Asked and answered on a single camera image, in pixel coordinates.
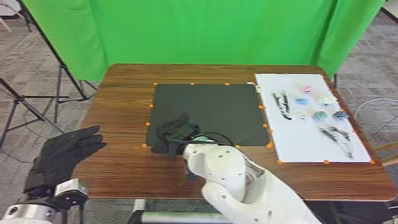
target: dark gray mat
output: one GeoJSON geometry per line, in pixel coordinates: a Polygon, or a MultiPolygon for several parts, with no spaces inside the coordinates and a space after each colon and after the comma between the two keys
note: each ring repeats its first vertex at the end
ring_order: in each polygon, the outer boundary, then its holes
{"type": "Polygon", "coordinates": [[[241,146],[268,143],[255,88],[241,85],[157,85],[145,143],[157,141],[156,128],[186,113],[200,132],[218,132],[241,146]]]}

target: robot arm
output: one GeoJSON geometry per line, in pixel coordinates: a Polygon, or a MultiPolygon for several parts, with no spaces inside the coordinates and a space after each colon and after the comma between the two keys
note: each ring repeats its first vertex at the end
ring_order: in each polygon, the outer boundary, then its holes
{"type": "Polygon", "coordinates": [[[234,147],[188,145],[182,156],[205,179],[204,199],[232,223],[321,223],[292,189],[234,147]]]}

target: blue object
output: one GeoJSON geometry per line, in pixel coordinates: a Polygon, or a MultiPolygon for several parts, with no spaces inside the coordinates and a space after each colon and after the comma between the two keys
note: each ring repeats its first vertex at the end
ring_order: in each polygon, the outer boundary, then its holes
{"type": "Polygon", "coordinates": [[[324,121],[324,119],[326,119],[326,113],[324,113],[324,111],[317,111],[317,112],[314,113],[314,115],[312,115],[312,119],[314,119],[316,121],[324,121]]]}
{"type": "Polygon", "coordinates": [[[294,102],[300,104],[300,105],[307,105],[307,98],[296,98],[294,99],[294,102]]]}
{"type": "Polygon", "coordinates": [[[337,120],[342,121],[344,119],[348,119],[348,114],[346,114],[346,112],[337,111],[337,112],[333,113],[332,117],[333,117],[337,120]]]}

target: green fabric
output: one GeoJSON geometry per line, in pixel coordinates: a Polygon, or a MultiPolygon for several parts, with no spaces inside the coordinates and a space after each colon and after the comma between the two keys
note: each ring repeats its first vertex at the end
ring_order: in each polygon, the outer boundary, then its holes
{"type": "Polygon", "coordinates": [[[115,63],[317,65],[332,76],[381,3],[24,0],[70,72],[90,81],[115,63]]]}

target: metal stand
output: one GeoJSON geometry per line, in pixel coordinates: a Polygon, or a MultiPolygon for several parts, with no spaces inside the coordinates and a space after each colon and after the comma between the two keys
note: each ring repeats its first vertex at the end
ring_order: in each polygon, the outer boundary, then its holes
{"type": "Polygon", "coordinates": [[[6,118],[6,122],[5,122],[5,128],[3,128],[3,133],[1,133],[1,139],[0,139],[0,149],[3,146],[3,141],[5,141],[5,137],[6,137],[6,133],[15,130],[17,128],[21,128],[22,126],[26,126],[28,124],[35,123],[37,121],[44,121],[47,123],[47,125],[56,129],[56,131],[60,133],[63,133],[63,131],[60,130],[58,126],[53,124],[53,122],[49,121],[49,119],[45,118],[45,112],[49,109],[49,105],[51,102],[56,98],[69,98],[67,96],[22,96],[15,93],[13,89],[10,88],[6,82],[3,81],[3,79],[0,78],[0,85],[3,86],[3,88],[6,89],[6,94],[8,96],[13,98],[13,105],[10,107],[10,113],[8,113],[8,118],[6,118]],[[45,108],[42,113],[37,111],[37,109],[33,108],[33,106],[28,104],[24,99],[49,99],[45,108]],[[17,105],[22,105],[24,108],[28,109],[29,113],[35,116],[35,119],[26,121],[22,124],[15,125],[13,127],[10,127],[10,123],[12,123],[12,118],[13,118],[13,112],[15,112],[15,107],[17,105]]]}
{"type": "MultiPolygon", "coordinates": [[[[47,38],[45,38],[45,34],[44,34],[42,30],[40,30],[40,26],[38,26],[38,24],[37,24],[37,22],[35,22],[35,19],[33,19],[31,13],[29,13],[29,11],[28,11],[28,8],[26,8],[26,6],[24,6],[24,3],[22,3],[21,0],[17,0],[17,2],[19,2],[21,9],[22,9],[22,12],[24,12],[24,17],[29,18],[29,21],[26,20],[26,24],[28,24],[28,23],[33,24],[33,26],[35,26],[35,28],[37,28],[37,31],[38,31],[38,33],[40,33],[42,40],[44,40],[45,45],[47,45],[47,47],[49,47],[53,56],[54,56],[54,58],[56,58],[56,60],[58,60],[56,97],[54,97],[54,115],[53,115],[53,123],[56,123],[56,121],[58,121],[58,104],[61,104],[61,103],[65,103],[65,102],[70,102],[70,101],[77,101],[77,102],[81,102],[81,101],[88,100],[90,97],[92,97],[93,95],[86,96],[86,94],[85,94],[81,84],[77,85],[76,79],[72,78],[70,71],[69,71],[67,66],[65,66],[65,63],[63,63],[63,61],[61,61],[61,59],[60,59],[58,53],[56,53],[56,51],[54,51],[53,45],[51,45],[51,43],[49,43],[49,40],[47,40],[47,38]],[[61,98],[61,97],[60,97],[61,71],[65,72],[65,75],[67,75],[70,84],[72,84],[72,86],[74,86],[74,88],[76,88],[76,90],[77,90],[77,94],[79,94],[79,98],[77,98],[77,99],[70,99],[70,100],[63,100],[63,101],[58,100],[58,99],[61,98]]],[[[97,90],[95,87],[93,87],[93,85],[92,85],[86,81],[83,81],[83,83],[90,86],[90,88],[92,88],[93,90],[97,90]]]]}
{"type": "Polygon", "coordinates": [[[333,80],[332,80],[332,83],[333,83],[333,89],[337,89],[337,73],[333,74],[333,80]]]}
{"type": "Polygon", "coordinates": [[[198,212],[145,212],[145,199],[134,199],[133,215],[127,224],[140,223],[212,223],[230,224],[230,221],[218,213],[198,213],[198,212]]]}

